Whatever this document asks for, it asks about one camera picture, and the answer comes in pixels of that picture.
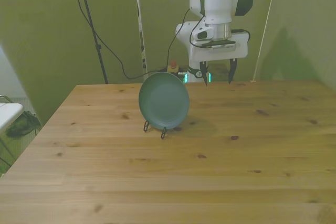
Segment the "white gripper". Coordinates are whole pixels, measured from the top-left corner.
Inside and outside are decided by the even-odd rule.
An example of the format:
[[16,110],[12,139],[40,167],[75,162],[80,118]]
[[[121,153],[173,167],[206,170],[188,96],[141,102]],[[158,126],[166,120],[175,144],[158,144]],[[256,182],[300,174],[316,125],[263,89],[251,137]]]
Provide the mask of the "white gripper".
[[216,45],[207,48],[199,48],[190,45],[190,60],[199,63],[205,85],[208,85],[208,66],[206,61],[226,60],[230,59],[230,69],[228,73],[228,83],[231,84],[236,68],[237,59],[245,58],[248,55],[249,33],[233,33],[229,38],[229,42],[224,45]]

